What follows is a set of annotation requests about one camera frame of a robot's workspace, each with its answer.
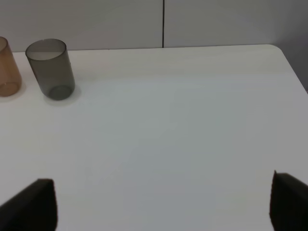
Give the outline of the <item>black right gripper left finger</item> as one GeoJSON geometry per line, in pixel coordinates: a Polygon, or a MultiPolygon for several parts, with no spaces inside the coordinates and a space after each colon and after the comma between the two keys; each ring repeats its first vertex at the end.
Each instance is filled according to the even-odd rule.
{"type": "Polygon", "coordinates": [[[54,231],[58,209],[54,181],[38,179],[0,206],[2,231],[54,231]]]}

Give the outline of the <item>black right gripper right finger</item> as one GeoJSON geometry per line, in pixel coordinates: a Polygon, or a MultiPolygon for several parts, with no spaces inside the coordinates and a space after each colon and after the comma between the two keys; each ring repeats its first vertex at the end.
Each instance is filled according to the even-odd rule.
{"type": "Polygon", "coordinates": [[[275,231],[308,231],[308,186],[288,173],[274,172],[269,217],[275,231]]]}

